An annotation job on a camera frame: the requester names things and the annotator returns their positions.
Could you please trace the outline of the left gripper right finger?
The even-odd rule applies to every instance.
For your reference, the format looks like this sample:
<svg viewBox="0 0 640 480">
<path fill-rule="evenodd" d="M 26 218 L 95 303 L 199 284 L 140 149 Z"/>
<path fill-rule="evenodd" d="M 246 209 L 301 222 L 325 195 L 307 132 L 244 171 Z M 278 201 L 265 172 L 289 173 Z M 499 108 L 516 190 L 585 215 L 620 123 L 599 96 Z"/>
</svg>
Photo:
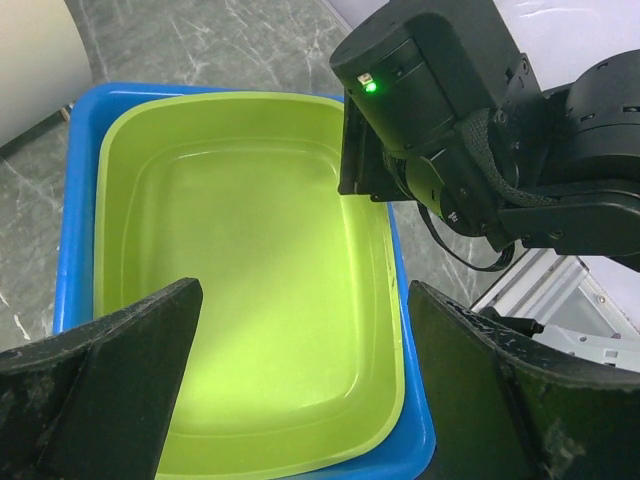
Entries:
<svg viewBox="0 0 640 480">
<path fill-rule="evenodd" d="M 639 376 L 560 352 L 414 281 L 428 479 L 635 479 Z"/>
</svg>

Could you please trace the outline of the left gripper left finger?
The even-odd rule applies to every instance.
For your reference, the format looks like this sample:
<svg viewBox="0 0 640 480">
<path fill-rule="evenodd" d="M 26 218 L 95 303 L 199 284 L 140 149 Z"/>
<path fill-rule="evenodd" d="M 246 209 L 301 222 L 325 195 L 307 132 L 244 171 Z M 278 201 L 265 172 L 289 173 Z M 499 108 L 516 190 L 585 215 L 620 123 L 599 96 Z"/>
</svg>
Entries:
<svg viewBox="0 0 640 480">
<path fill-rule="evenodd" d="M 202 301 L 183 278 L 2 352 L 2 478 L 154 478 Z"/>
</svg>

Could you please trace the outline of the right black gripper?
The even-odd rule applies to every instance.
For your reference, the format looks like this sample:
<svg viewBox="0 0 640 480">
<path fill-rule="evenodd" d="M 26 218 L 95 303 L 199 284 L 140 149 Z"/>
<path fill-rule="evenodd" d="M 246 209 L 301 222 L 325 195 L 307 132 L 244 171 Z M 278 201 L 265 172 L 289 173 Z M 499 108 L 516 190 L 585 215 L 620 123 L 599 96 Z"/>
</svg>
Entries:
<svg viewBox="0 0 640 480">
<path fill-rule="evenodd" d="M 501 216 L 540 170 L 543 96 L 491 1 L 390 1 L 330 66 L 343 84 L 338 192 L 412 199 L 463 235 Z"/>
</svg>

